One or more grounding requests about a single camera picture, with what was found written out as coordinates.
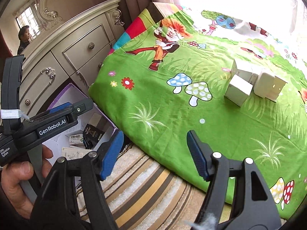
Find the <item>orange hair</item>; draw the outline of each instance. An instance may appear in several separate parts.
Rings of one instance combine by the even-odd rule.
[[[192,35],[185,30],[185,26],[183,26],[179,21],[173,18],[165,18],[162,20],[162,25],[165,27],[171,27],[175,29],[178,33],[180,33],[183,37],[189,38]]]

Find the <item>window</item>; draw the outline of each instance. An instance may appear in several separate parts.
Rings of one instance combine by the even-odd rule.
[[[36,19],[34,18],[31,7],[26,8],[25,11],[16,18],[16,20],[20,28],[26,25],[29,26],[29,32],[33,39],[40,34],[40,29]]]

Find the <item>cartoon bedsheet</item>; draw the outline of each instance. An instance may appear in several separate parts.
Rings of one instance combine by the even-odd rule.
[[[287,81],[276,103],[252,93],[240,108],[224,98],[234,58]],[[204,191],[189,130],[228,158],[251,157],[287,219],[307,191],[306,66],[294,48],[252,23],[151,3],[114,45],[89,93],[142,150]]]

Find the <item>dresser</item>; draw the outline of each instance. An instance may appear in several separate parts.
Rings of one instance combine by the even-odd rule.
[[[88,95],[103,60],[124,32],[119,2],[108,0],[43,31],[24,50],[20,109],[29,117],[69,78]]]

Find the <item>white grass print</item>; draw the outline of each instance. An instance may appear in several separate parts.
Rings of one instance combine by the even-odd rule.
[[[274,141],[274,143],[271,144],[272,133],[273,132],[271,132],[271,134],[270,134],[270,139],[269,139],[269,145],[268,146],[266,146],[264,143],[262,143],[261,141],[259,141],[257,139],[254,139],[254,138],[251,138],[251,139],[253,139],[257,143],[259,143],[260,146],[262,147],[262,149],[253,150],[253,151],[258,151],[261,154],[255,160],[262,159],[260,164],[262,164],[265,161],[270,161],[272,166],[273,166],[273,168],[276,165],[277,170],[278,170],[278,167],[280,167],[280,161],[279,161],[278,156],[279,155],[284,155],[282,152],[280,152],[280,150],[281,149],[285,149],[285,147],[277,146],[277,142],[280,140],[280,138],[276,139]]]
[[[156,125],[161,125],[166,127],[166,125],[164,125],[163,123],[154,120],[154,117],[157,115],[160,107],[157,109],[157,111],[154,114],[151,114],[151,104],[149,103],[149,109],[147,110],[145,108],[145,106],[141,104],[141,108],[135,106],[135,108],[139,111],[139,113],[129,113],[131,115],[133,115],[133,117],[129,117],[129,118],[134,118],[137,119],[136,121],[134,121],[134,123],[137,122],[142,122],[145,125],[145,131],[147,133],[148,130],[150,130],[152,137],[154,136],[154,132],[153,129],[156,129],[159,132],[159,129],[157,128]]]

